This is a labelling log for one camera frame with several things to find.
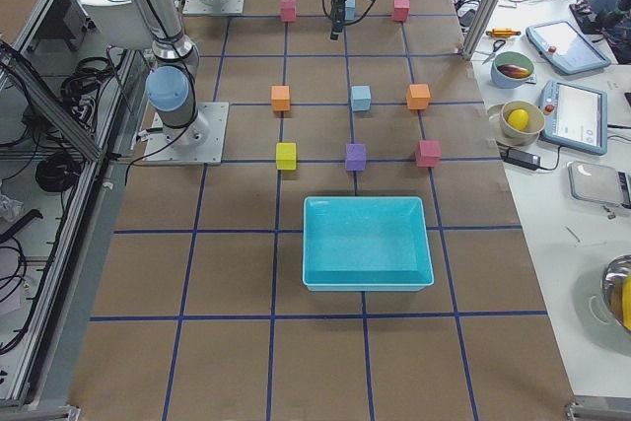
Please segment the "light blue foam block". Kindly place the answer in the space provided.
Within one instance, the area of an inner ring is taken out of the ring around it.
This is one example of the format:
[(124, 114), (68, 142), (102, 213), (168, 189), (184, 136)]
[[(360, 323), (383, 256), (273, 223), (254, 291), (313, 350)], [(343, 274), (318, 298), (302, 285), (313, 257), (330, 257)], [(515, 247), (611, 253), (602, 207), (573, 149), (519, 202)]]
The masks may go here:
[(353, 111), (369, 110), (372, 103), (371, 88), (369, 85), (358, 85), (351, 87), (350, 94), (351, 109)]

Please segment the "orange utility knife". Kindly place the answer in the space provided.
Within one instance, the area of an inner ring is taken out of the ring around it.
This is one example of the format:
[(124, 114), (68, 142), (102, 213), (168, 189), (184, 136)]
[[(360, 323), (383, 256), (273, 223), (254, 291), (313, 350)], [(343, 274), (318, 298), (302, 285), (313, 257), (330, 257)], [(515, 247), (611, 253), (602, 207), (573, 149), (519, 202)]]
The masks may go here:
[(513, 36), (519, 36), (522, 34), (522, 32), (514, 29), (491, 29), (486, 31), (485, 34), (489, 37), (494, 38), (509, 38)]

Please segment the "near teach pendant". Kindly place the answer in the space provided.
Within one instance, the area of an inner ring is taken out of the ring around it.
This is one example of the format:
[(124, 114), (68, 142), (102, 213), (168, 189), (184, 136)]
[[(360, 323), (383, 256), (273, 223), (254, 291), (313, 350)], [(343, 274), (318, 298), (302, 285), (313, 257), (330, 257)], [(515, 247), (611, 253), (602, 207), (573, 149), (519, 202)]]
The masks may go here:
[(607, 100), (604, 91), (548, 81), (539, 99), (545, 121), (539, 137), (583, 153), (604, 155), (607, 152)]

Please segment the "blue bowl with fruit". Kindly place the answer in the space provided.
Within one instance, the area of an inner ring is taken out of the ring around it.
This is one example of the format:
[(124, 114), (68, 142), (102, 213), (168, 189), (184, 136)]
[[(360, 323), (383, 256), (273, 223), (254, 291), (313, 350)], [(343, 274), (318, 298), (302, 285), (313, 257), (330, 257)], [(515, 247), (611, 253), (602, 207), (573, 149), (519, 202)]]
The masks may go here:
[(514, 89), (524, 84), (533, 72), (534, 64), (527, 56), (515, 51), (506, 51), (492, 60), (490, 76), (496, 87)]

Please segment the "purple foam block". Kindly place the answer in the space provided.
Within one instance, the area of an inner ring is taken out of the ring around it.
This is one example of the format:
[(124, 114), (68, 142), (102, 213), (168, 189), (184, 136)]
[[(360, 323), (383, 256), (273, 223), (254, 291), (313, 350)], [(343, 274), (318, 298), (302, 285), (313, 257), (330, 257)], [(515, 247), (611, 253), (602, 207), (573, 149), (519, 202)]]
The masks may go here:
[(367, 165), (367, 147), (361, 143), (349, 143), (345, 150), (345, 170), (362, 172)]

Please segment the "turquoise plastic tray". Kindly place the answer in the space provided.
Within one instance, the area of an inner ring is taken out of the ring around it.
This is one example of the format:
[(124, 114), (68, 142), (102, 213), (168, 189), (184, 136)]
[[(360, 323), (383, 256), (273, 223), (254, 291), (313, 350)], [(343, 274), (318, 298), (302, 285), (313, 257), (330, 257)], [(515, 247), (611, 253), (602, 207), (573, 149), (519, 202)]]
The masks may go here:
[(434, 284), (418, 196), (304, 201), (303, 283), (311, 291), (416, 292)]

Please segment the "pink foam block near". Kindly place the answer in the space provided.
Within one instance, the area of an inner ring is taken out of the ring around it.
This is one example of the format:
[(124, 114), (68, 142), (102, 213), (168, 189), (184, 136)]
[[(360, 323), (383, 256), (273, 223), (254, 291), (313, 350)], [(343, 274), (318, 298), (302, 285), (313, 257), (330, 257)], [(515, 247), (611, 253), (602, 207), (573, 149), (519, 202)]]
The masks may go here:
[(415, 162), (419, 168), (433, 168), (442, 159), (439, 141), (419, 140), (415, 148)]

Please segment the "orange foam block left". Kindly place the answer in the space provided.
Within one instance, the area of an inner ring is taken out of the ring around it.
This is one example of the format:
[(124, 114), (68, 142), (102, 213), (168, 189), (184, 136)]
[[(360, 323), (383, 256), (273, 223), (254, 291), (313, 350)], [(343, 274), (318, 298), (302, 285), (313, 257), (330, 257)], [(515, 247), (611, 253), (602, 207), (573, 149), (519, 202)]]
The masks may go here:
[(289, 111), (291, 108), (290, 87), (286, 85), (273, 85), (271, 87), (270, 102), (274, 111)]

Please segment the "steel bowl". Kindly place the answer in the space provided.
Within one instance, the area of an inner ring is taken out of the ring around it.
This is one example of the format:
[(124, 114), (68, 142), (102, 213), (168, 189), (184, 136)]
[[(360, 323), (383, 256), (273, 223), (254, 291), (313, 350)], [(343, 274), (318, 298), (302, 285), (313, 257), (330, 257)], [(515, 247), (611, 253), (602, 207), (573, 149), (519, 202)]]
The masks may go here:
[(630, 333), (630, 255), (614, 258), (603, 270), (601, 290), (605, 307), (613, 320)]

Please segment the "orange foam block right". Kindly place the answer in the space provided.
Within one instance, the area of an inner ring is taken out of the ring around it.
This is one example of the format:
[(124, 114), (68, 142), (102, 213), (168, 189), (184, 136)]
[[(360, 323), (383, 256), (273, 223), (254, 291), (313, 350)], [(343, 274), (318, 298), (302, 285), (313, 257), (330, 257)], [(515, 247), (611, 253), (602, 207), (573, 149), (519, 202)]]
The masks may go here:
[(431, 101), (431, 92), (427, 84), (410, 84), (406, 91), (406, 105), (410, 110), (425, 110)]

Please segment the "yellow lemon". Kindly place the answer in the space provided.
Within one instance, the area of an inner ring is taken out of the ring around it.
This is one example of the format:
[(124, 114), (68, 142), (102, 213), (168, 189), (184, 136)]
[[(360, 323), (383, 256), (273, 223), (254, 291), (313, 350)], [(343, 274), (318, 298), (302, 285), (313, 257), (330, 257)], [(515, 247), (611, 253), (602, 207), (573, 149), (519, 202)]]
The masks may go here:
[(507, 123), (518, 131), (525, 131), (529, 123), (528, 111), (524, 108), (513, 109), (506, 118)]

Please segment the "pink foam block far left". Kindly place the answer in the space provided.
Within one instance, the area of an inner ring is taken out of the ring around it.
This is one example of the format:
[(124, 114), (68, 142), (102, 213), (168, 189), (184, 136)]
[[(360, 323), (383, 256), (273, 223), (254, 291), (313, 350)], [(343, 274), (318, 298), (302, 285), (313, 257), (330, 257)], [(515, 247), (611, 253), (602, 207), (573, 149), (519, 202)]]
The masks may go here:
[(281, 0), (280, 19), (283, 23), (293, 23), (297, 21), (297, 1)]

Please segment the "yellow foam block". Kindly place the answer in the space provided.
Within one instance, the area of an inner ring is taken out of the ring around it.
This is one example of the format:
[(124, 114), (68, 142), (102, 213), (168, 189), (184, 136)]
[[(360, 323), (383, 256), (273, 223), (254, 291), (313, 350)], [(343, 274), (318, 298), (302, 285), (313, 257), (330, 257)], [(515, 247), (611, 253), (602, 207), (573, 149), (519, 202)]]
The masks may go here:
[(297, 144), (279, 142), (275, 149), (275, 163), (278, 171), (294, 171), (297, 168)]

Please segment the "scissors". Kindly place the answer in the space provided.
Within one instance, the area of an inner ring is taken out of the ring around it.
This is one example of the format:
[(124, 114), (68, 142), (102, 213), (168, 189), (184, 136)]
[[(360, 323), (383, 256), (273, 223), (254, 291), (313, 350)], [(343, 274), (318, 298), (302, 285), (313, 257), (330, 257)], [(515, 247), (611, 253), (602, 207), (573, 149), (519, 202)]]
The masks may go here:
[(495, 59), (498, 51), (506, 44), (506, 41), (503, 38), (499, 38), (493, 41), (492, 51), (488, 54), (488, 56), (484, 59), (483, 63), (489, 63)]

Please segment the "far teach pendant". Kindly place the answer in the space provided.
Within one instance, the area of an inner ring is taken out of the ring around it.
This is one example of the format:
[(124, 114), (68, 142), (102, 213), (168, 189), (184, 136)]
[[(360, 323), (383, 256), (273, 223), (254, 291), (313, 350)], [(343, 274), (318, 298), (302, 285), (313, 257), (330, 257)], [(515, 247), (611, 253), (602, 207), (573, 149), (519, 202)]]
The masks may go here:
[(529, 26), (526, 38), (542, 59), (565, 76), (602, 70), (611, 64), (605, 54), (566, 20)]

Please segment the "pink foam block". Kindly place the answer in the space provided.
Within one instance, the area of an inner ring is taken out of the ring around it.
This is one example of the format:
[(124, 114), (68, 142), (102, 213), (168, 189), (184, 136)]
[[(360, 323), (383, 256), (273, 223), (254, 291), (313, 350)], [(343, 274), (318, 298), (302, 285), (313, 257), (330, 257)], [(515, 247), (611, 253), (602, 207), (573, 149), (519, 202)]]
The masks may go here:
[(297, 21), (297, 1), (281, 0), (280, 19), (283, 23), (293, 23)]
[(410, 15), (410, 0), (393, 0), (391, 19), (394, 22), (404, 23)]
[(433, 168), (442, 159), (439, 141), (419, 140), (415, 148), (415, 162), (419, 168)]

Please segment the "orange foam block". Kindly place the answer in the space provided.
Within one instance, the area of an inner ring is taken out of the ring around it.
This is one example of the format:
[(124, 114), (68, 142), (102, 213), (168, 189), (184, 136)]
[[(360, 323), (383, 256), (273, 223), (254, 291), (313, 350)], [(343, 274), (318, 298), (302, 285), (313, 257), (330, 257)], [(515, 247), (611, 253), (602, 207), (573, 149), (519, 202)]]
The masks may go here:
[(410, 110), (425, 110), (431, 101), (431, 92), (427, 84), (410, 84), (406, 91), (406, 105)]
[(286, 85), (273, 85), (271, 87), (270, 102), (274, 111), (289, 111), (291, 108), (290, 87)]

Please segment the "black power adapter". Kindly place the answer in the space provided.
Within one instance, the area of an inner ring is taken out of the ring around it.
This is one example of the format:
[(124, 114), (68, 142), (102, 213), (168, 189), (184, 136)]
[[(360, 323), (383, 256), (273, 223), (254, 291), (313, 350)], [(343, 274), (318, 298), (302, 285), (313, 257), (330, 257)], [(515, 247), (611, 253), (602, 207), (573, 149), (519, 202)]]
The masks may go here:
[(526, 170), (537, 171), (541, 169), (540, 157), (538, 155), (516, 148), (507, 148), (502, 154), (502, 159), (505, 163), (515, 165)]

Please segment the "pink foam block far right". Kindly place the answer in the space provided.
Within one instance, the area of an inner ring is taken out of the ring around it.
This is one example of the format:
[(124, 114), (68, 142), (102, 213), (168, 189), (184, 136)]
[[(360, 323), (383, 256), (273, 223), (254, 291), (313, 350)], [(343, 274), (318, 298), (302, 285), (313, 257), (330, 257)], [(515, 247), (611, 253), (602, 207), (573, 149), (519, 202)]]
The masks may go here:
[(404, 23), (410, 15), (410, 0), (393, 0), (391, 19), (394, 22)]

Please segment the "beige bowl with lemon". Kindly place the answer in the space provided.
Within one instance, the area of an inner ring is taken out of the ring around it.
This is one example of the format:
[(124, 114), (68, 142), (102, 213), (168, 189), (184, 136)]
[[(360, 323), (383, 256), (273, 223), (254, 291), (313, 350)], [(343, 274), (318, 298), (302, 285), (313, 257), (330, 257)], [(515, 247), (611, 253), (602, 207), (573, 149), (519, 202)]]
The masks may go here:
[(545, 125), (541, 110), (528, 102), (512, 101), (501, 106), (499, 127), (502, 138), (510, 145), (527, 145), (534, 142)]

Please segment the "grey digital scale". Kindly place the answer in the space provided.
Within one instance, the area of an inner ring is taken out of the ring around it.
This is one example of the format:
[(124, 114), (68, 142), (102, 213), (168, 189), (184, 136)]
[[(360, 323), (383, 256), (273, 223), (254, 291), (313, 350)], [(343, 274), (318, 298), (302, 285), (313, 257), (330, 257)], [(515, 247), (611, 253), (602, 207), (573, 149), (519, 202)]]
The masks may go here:
[(574, 198), (630, 208), (630, 174), (613, 167), (579, 161), (568, 165), (568, 173)]

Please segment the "teach pendant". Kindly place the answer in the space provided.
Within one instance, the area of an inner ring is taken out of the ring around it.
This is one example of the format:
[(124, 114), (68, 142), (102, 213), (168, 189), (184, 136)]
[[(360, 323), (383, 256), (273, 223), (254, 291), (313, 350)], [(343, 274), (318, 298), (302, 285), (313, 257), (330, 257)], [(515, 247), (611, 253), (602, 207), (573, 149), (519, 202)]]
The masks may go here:
[(583, 153), (604, 155), (607, 152), (607, 100), (604, 91), (548, 81), (539, 99), (545, 121), (539, 137)]
[(602, 70), (611, 64), (605, 54), (566, 20), (529, 26), (526, 38), (542, 59), (565, 76)]

